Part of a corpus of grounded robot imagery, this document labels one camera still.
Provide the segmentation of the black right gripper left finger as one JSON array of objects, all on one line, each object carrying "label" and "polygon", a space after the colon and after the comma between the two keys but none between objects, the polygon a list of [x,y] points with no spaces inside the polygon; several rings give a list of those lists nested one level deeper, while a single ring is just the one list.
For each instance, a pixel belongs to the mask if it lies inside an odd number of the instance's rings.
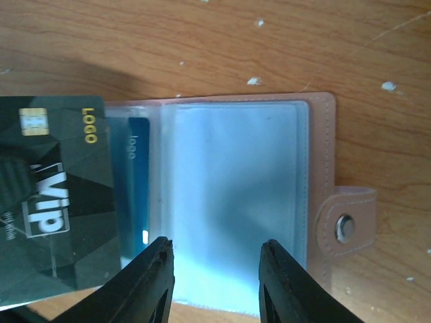
[{"label": "black right gripper left finger", "polygon": [[156,238],[101,288],[54,322],[167,322],[174,289],[172,241]]}]

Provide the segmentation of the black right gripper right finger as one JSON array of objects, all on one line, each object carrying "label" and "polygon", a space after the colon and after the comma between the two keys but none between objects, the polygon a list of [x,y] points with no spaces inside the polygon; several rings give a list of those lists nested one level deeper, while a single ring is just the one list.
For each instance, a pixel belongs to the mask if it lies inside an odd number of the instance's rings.
[{"label": "black right gripper right finger", "polygon": [[327,293],[277,241],[262,245],[259,263],[262,322],[361,322]]}]

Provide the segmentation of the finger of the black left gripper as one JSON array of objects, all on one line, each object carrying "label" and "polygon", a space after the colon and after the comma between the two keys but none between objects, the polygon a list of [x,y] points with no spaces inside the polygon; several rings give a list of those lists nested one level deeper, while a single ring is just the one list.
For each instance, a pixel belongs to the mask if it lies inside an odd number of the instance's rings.
[{"label": "finger of the black left gripper", "polygon": [[22,157],[1,151],[1,215],[34,196],[34,173]]}]

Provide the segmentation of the blue credit card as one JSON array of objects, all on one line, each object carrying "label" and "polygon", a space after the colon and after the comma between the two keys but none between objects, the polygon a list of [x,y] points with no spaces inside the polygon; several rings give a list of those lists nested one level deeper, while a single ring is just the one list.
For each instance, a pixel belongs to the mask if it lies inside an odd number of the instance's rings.
[{"label": "blue credit card", "polygon": [[121,257],[135,258],[149,244],[150,122],[144,117],[109,117]]}]

